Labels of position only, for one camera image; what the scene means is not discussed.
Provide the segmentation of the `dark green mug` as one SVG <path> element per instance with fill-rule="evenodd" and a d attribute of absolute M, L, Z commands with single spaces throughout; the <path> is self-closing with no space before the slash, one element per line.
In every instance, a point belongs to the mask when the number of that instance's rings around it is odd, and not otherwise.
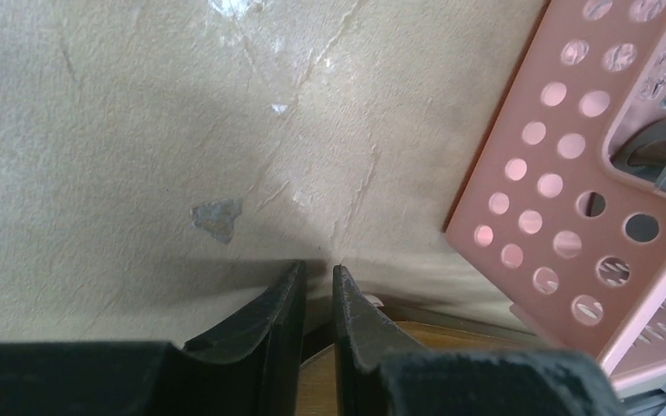
<path fill-rule="evenodd" d="M 611 163 L 623 172 L 659 173 L 666 166 L 666 119 L 635 134 L 611 157 Z"/>

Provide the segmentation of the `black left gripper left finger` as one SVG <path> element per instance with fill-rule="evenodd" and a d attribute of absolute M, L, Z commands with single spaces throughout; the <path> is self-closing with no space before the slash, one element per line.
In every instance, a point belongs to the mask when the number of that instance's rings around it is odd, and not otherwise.
<path fill-rule="evenodd" d="M 307 264 L 296 261 L 261 295 L 185 343 L 199 363 L 185 386 L 192 414 L 294 414 L 306 295 Z"/>

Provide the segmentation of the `pink plastic basket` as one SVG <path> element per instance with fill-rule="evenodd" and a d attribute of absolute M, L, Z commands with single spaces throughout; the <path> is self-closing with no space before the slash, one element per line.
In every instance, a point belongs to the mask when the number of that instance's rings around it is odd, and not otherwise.
<path fill-rule="evenodd" d="M 447 227 L 549 345 L 624 389 L 666 374 L 666 171 L 618 167 L 666 140 L 666 1 L 551 1 Z"/>

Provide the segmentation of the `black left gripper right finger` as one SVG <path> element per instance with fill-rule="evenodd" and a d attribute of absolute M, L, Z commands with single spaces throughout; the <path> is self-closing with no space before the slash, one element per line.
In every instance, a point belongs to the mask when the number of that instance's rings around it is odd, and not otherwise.
<path fill-rule="evenodd" d="M 403 331 L 336 265 L 332 281 L 340 415 L 441 415 L 433 350 Z"/>

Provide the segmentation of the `oval wooden tray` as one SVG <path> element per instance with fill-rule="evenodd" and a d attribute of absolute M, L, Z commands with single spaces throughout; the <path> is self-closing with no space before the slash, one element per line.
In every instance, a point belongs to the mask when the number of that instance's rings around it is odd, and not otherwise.
<path fill-rule="evenodd" d="M 534 334 L 474 319 L 427 310 L 392 296 L 378 296 L 379 310 L 408 335 L 440 350 L 541 347 Z M 297 415 L 337 415 L 336 326 L 331 307 L 327 316 L 304 335 L 297 389 Z"/>

